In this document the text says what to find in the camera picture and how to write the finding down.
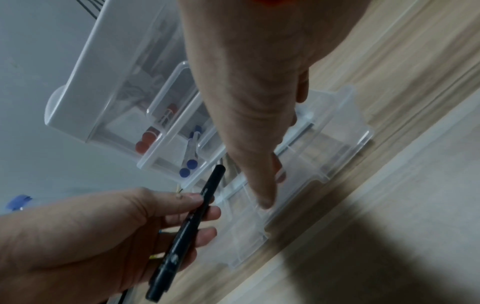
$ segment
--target white wall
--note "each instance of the white wall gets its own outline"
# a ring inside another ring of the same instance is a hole
[[[0,213],[18,194],[174,189],[122,155],[44,125],[47,100],[67,81],[94,22],[75,0],[0,2]]]

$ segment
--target hand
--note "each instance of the hand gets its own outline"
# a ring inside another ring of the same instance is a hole
[[[277,191],[272,152],[296,121],[295,102],[307,98],[309,67],[342,42],[369,2],[178,3],[188,61],[208,112],[259,204],[269,208]]]
[[[101,193],[0,217],[0,298],[7,303],[92,303],[148,281],[199,194],[147,189]],[[204,220],[220,217],[211,206]],[[199,230],[195,247],[215,228]],[[181,268],[196,257],[192,248]]]

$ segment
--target wooden floor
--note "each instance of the wooden floor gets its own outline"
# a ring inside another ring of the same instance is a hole
[[[239,269],[194,264],[162,303],[480,302],[472,291],[480,283],[480,114],[465,101],[480,88],[479,15],[475,0],[373,1],[311,68],[310,85],[355,85],[374,139],[330,183],[290,203]],[[471,113],[458,126],[436,124],[463,101]],[[426,132],[446,126],[447,139]]]

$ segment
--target blue cap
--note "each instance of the blue cap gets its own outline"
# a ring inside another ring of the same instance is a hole
[[[7,205],[6,208],[11,211],[21,210],[25,205],[30,202],[32,198],[28,195],[21,194],[12,199]]]
[[[188,162],[186,162],[186,166],[190,169],[190,170],[195,170],[199,165],[199,162],[195,159],[190,159],[188,160]]]
[[[189,175],[190,175],[190,170],[188,170],[187,168],[180,169],[180,176],[181,177],[186,178]]]

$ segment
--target black pen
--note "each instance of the black pen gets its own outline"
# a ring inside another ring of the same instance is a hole
[[[224,173],[225,167],[222,165],[217,165],[213,169],[205,187],[200,192],[203,196],[203,204],[188,214],[185,221],[181,224],[173,243],[163,257],[163,262],[151,276],[148,282],[150,287],[145,296],[147,300],[157,303],[162,294],[170,288],[188,249],[197,235],[200,221],[208,209]]]

